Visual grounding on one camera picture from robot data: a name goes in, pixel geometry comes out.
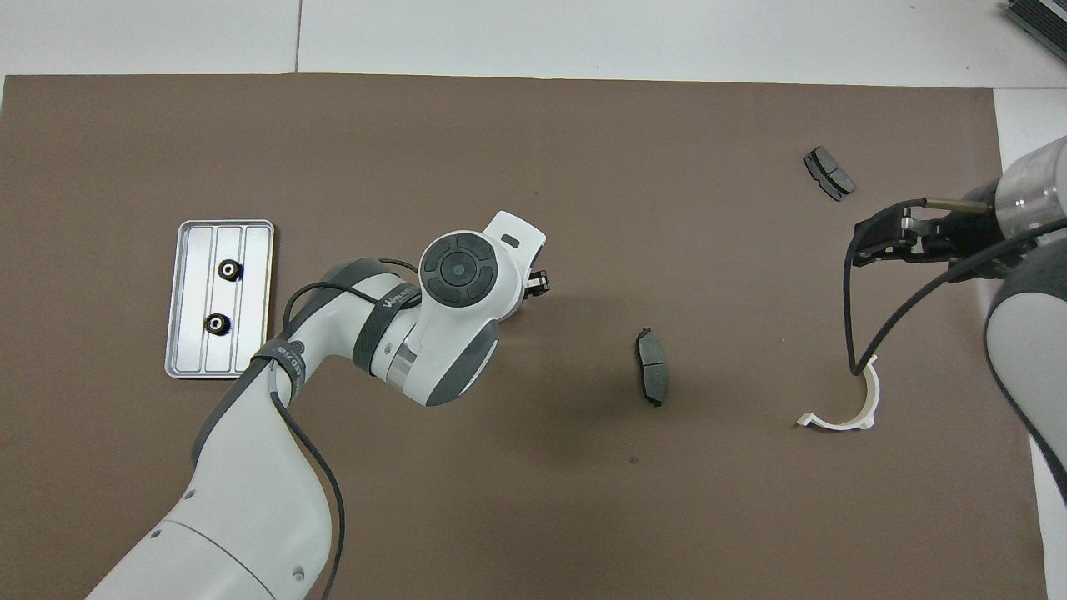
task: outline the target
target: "brown mat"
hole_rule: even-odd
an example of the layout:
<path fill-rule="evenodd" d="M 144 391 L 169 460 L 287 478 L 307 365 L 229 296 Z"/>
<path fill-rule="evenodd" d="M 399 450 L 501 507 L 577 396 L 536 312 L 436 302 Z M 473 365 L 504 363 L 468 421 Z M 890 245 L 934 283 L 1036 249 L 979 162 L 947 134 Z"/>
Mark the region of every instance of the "brown mat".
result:
<path fill-rule="evenodd" d="M 1045 595 L 984 288 L 890 336 L 873 429 L 793 425 L 862 404 L 853 223 L 1000 174 L 989 91 L 11 77 L 2 111 L 0 596 L 87 594 L 190 477 L 228 383 L 163 373 L 179 223 L 272 220 L 276 318 L 338 260 L 413 260 L 500 208 L 548 236 L 553 290 L 473 391 L 425 409 L 335 360 L 294 408 L 349 506 L 336 598 Z M 801 163 L 817 144 L 859 185 L 840 204 Z M 942 268 L 859 271 L 861 343 Z M 670 366 L 659 409 L 642 327 Z"/>

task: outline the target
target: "metal tray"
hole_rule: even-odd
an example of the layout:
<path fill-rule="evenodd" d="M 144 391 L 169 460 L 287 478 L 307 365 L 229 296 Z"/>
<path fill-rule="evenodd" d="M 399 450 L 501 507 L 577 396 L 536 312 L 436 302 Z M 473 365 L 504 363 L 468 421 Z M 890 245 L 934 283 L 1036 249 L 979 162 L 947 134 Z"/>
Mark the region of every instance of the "metal tray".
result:
<path fill-rule="evenodd" d="M 186 221 L 178 227 L 164 370 L 171 377 L 239 376 L 267 341 L 274 225 L 264 220 Z M 240 277 L 220 273 L 226 259 Z M 232 279 L 230 271 L 223 270 Z M 228 328 L 208 332 L 208 316 Z M 221 325 L 216 318 L 211 323 Z"/>

